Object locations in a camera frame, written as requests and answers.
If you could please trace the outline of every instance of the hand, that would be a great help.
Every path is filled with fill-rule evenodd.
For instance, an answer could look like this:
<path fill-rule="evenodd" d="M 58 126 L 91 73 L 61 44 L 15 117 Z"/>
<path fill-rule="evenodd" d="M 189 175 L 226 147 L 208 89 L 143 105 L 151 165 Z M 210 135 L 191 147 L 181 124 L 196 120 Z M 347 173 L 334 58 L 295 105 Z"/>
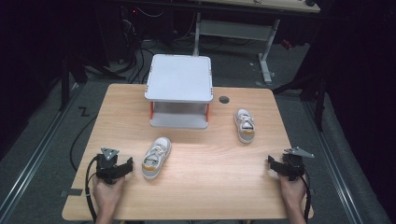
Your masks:
<path fill-rule="evenodd" d="M 93 196 L 99 206 L 96 224 L 112 223 L 124 181 L 125 176 L 121 177 L 114 185 L 108 185 L 96 175 L 93 177 Z"/>
<path fill-rule="evenodd" d="M 303 211 L 301 209 L 301 202 L 305 196 L 305 185 L 303 180 L 297 178 L 295 181 L 289 181 L 284 175 L 278 174 L 278 176 L 281 194 L 288 211 L 290 224 L 305 223 Z"/>

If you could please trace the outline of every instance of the white sneaker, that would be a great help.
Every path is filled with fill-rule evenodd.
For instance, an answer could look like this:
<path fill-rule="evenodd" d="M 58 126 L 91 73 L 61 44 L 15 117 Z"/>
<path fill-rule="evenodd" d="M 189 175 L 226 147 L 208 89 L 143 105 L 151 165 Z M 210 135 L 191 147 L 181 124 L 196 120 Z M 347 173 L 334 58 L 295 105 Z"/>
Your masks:
<path fill-rule="evenodd" d="M 171 141 L 166 137 L 159 137 L 151 145 L 142 162 L 142 173 L 147 179 L 155 179 L 163 167 L 163 162 L 171 151 Z"/>
<path fill-rule="evenodd" d="M 254 122 L 246 109 L 239 109 L 234 115 L 239 140 L 243 143 L 251 143 L 254 138 Z"/>

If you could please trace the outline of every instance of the background desk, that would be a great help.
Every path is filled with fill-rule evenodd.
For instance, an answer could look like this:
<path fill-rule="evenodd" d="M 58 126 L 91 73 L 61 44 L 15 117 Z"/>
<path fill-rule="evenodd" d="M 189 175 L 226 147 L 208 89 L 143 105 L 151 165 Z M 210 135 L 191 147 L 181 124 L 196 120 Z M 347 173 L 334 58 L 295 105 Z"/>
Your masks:
<path fill-rule="evenodd" d="M 72 188 L 84 189 L 89 161 L 100 147 L 120 150 L 119 163 L 134 157 L 116 219 L 250 219 L 286 217 L 268 155 L 276 158 L 290 147 L 276 101 L 269 90 L 214 88 L 206 130 L 149 126 L 149 102 L 144 85 L 113 84 L 106 93 Z M 219 102 L 228 96 L 230 103 Z M 256 136 L 239 142 L 233 113 L 250 111 Z M 169 137 L 172 151 L 157 179 L 147 180 L 141 162 L 152 142 Z M 69 196 L 63 217 L 91 219 L 86 199 Z"/>

